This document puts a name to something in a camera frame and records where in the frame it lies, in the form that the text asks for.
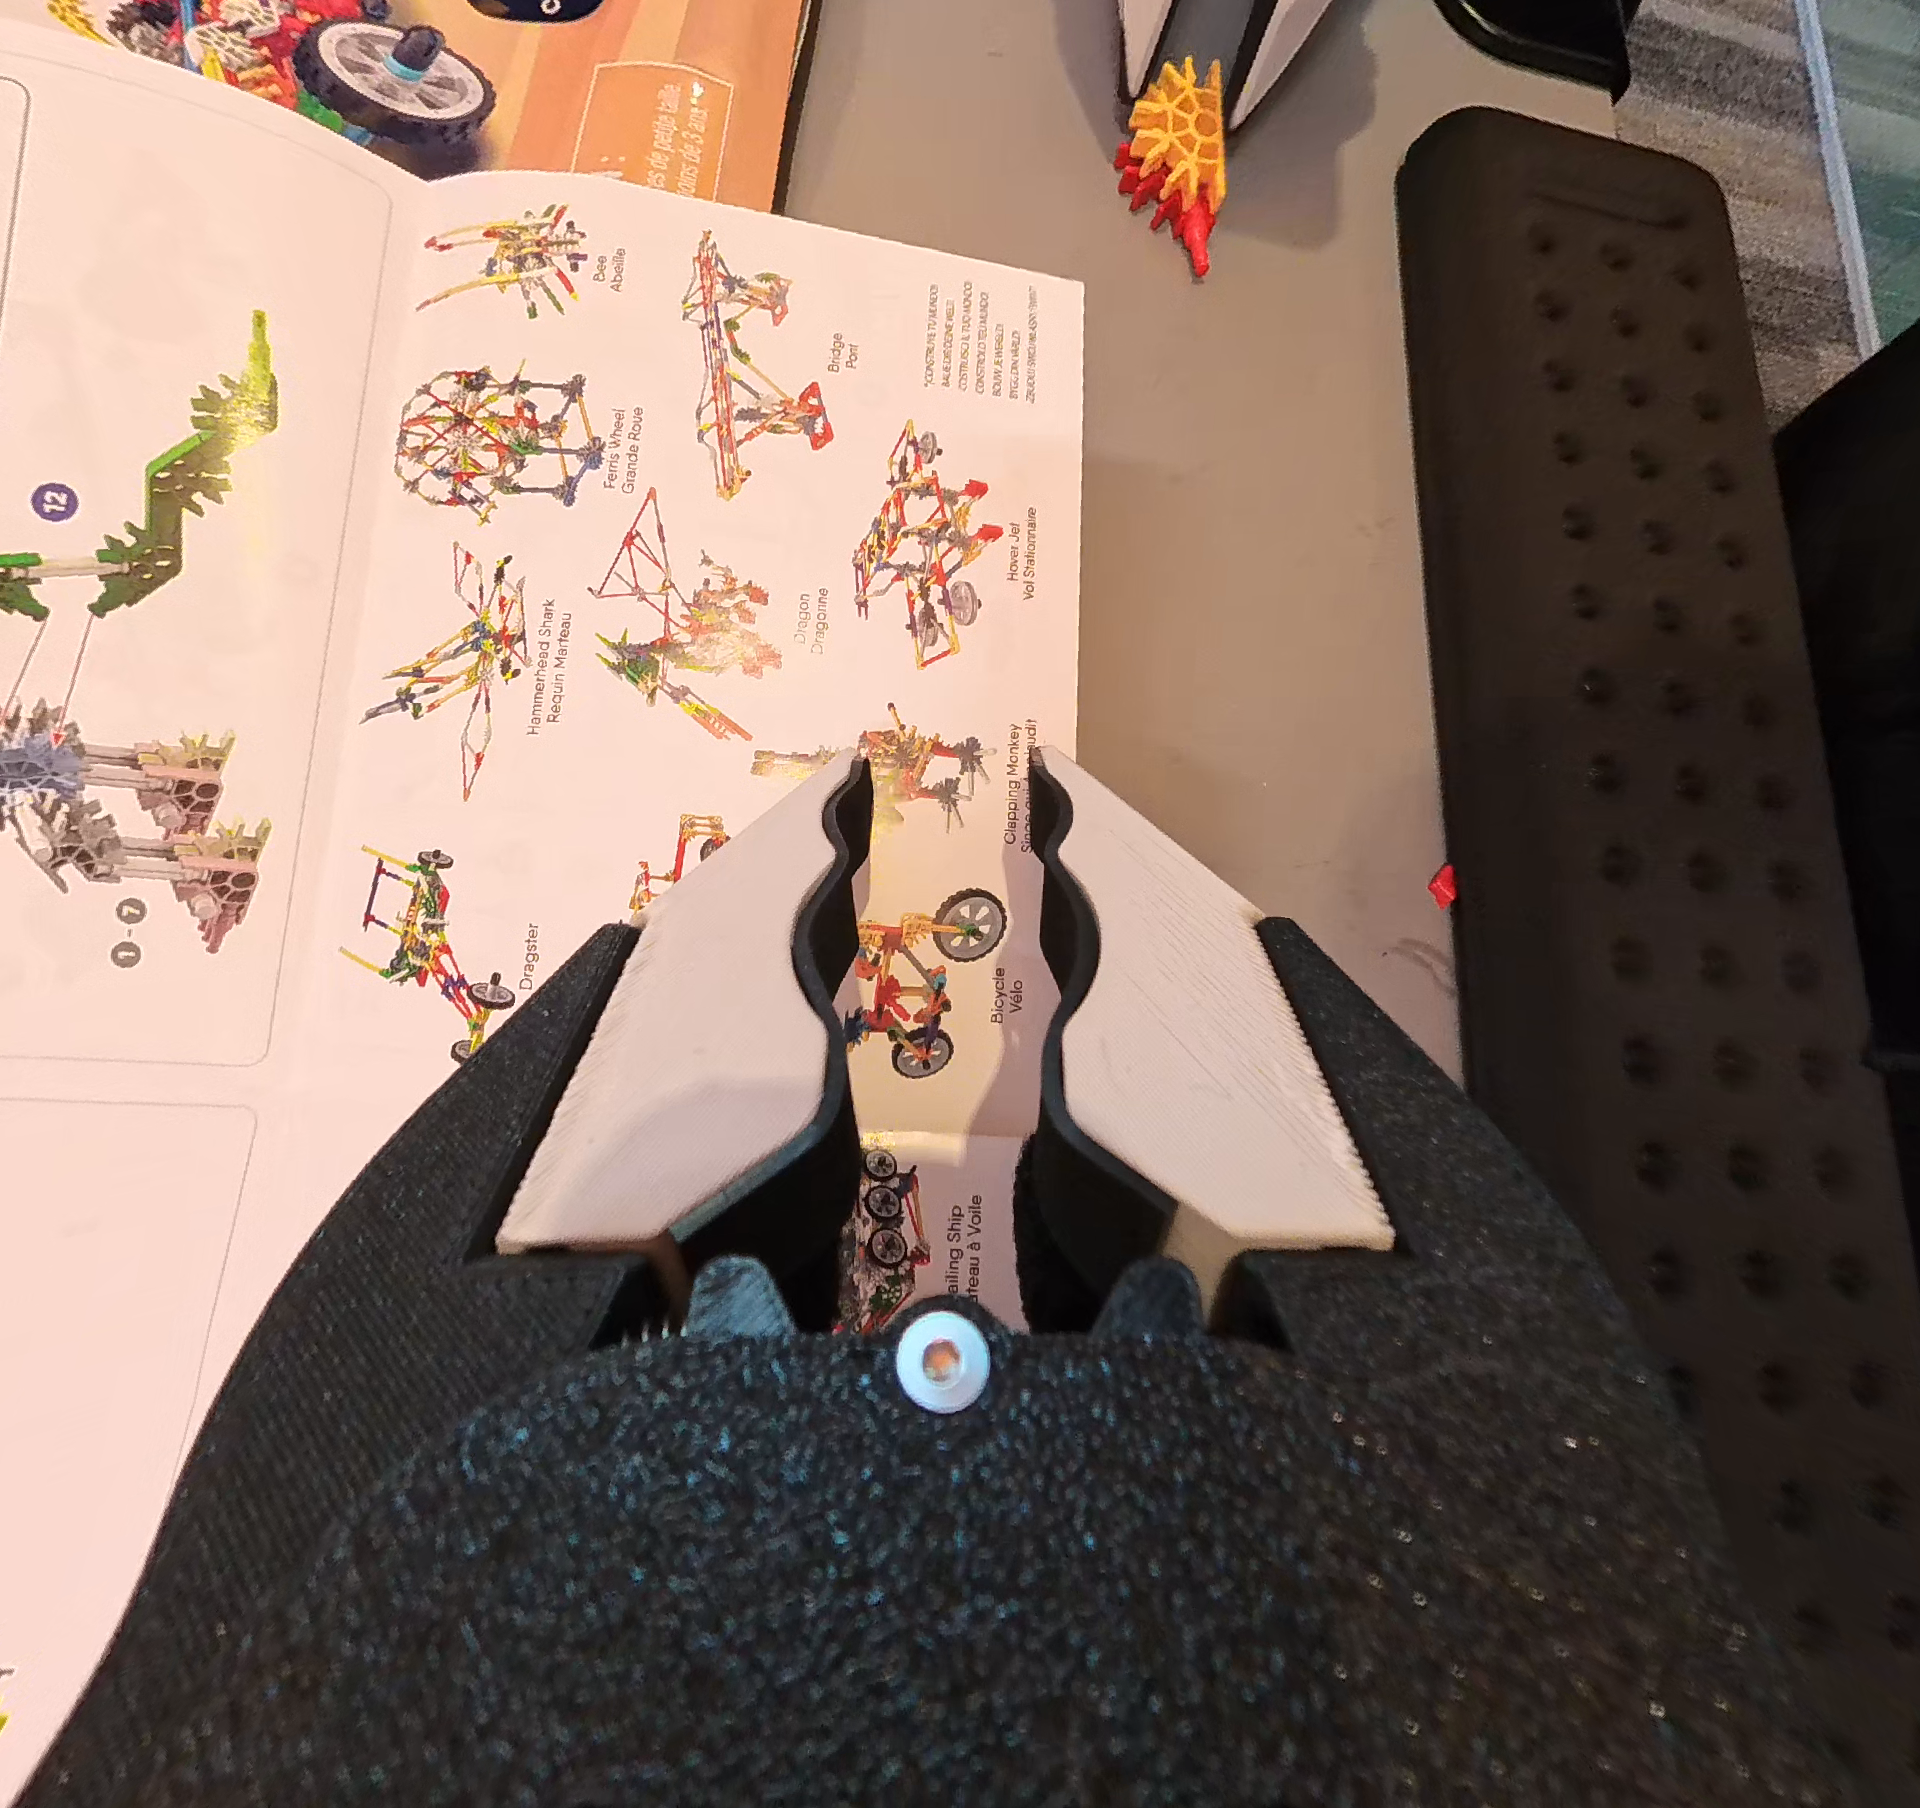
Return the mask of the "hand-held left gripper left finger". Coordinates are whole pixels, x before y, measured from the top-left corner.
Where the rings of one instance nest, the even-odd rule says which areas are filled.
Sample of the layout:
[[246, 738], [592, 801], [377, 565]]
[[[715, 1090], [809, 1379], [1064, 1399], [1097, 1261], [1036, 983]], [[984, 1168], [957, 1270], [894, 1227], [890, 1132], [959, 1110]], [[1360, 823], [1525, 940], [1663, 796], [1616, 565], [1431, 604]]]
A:
[[500, 1252], [755, 1252], [767, 1227], [763, 1256], [806, 1256], [832, 1234], [858, 1181], [835, 991], [872, 813], [867, 761], [830, 755], [643, 912]]

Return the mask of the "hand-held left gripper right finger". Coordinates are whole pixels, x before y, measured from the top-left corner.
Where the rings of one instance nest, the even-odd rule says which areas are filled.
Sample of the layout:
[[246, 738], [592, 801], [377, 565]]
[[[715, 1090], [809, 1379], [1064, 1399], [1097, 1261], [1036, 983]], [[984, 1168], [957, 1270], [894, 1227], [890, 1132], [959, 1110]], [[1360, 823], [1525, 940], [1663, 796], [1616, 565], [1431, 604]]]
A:
[[1056, 747], [1029, 836], [1059, 985], [1034, 1173], [1059, 1250], [1392, 1250], [1259, 907]]

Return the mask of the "yellow connector piece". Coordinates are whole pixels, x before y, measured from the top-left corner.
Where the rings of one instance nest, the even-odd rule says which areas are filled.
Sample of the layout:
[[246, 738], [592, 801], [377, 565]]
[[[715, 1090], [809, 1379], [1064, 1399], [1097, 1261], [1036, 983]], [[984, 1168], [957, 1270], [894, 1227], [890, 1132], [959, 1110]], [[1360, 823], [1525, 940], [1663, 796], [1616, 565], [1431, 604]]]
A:
[[1167, 62], [1130, 109], [1128, 172], [1132, 189], [1178, 209], [1228, 204], [1228, 125], [1220, 62]]

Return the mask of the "red connector piece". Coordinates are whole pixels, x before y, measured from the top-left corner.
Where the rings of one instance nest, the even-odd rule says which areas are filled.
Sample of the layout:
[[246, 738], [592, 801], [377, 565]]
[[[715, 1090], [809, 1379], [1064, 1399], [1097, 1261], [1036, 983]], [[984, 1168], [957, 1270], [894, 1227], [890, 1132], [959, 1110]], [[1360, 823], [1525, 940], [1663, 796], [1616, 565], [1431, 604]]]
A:
[[1210, 274], [1210, 239], [1217, 228], [1217, 206], [1210, 204], [1208, 190], [1199, 190], [1191, 202], [1175, 182], [1175, 174], [1159, 164], [1150, 169], [1132, 148], [1123, 144], [1113, 155], [1117, 190], [1128, 197], [1130, 215], [1151, 209], [1150, 228], [1169, 231], [1172, 239], [1186, 248], [1187, 269], [1193, 280]]

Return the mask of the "white building instruction booklet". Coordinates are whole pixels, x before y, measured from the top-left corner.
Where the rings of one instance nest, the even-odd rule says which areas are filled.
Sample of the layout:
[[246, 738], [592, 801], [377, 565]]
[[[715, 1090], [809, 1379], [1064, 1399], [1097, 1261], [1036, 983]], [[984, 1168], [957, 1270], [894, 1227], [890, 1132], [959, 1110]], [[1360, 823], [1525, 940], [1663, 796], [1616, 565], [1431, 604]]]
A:
[[1041, 1082], [1086, 288], [3, 27], [3, 1804], [308, 1232], [849, 744], [865, 1126]]

